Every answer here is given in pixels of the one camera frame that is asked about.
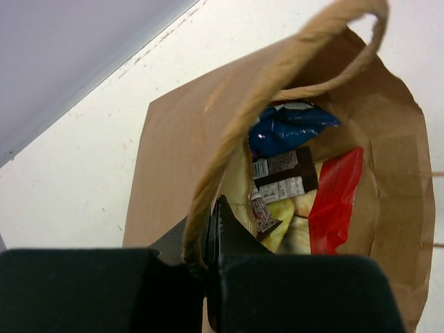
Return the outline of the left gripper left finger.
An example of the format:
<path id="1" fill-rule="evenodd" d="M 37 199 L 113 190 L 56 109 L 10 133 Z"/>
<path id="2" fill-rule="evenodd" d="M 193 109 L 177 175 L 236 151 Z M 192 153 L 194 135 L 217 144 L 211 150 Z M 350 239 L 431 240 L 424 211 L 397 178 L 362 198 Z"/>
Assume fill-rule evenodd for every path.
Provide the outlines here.
<path id="1" fill-rule="evenodd" d="M 181 260 L 184 223 L 141 248 L 1 254 L 2 332 L 200 332 L 203 288 Z"/>

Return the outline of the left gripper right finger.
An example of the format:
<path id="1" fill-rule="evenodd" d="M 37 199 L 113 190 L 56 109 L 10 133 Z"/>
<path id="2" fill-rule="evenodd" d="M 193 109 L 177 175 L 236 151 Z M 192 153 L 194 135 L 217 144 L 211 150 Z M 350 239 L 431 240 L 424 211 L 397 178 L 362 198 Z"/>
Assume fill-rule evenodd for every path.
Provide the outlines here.
<path id="1" fill-rule="evenodd" d="M 216 332 L 404 332 L 389 281 L 356 255 L 276 255 L 225 196 L 207 230 L 207 315 Z"/>

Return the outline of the brown chocolate bar wrapper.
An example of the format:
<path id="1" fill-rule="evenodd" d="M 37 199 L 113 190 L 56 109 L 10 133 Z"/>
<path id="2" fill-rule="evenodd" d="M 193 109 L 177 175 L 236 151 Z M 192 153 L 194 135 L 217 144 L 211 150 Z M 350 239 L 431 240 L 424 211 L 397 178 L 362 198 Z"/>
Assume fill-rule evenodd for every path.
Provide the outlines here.
<path id="1" fill-rule="evenodd" d="M 250 193 L 250 208 L 257 221 L 257 239 L 259 241 L 265 240 L 272 231 L 282 224 L 282 220 L 272 217 L 271 212 L 255 185 L 253 185 Z"/>

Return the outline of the brown paper bag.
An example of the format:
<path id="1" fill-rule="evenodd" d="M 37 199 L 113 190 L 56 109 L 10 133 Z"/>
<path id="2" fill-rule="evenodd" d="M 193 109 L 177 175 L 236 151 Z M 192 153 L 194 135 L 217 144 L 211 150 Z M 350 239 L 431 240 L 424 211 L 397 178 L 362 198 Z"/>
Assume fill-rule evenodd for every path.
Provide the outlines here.
<path id="1" fill-rule="evenodd" d="M 416 331 L 429 291 L 436 173 L 422 110 L 377 57 L 388 20 L 386 1 L 334 1 L 295 35 L 149 105 L 123 246 L 150 246 L 184 223 L 181 260 L 203 288 L 203 320 L 209 320 L 207 230 L 224 196 L 219 190 L 228 164 L 241 147 L 253 162 L 268 158 L 250 150 L 250 128 L 268 106 L 303 101 L 340 121 L 297 147 L 310 147 L 315 166 L 364 149 L 348 239 L 335 255 L 375 261 L 404 332 Z M 295 214 L 273 254 L 313 255 L 308 216 L 316 191 L 293 200 Z"/>

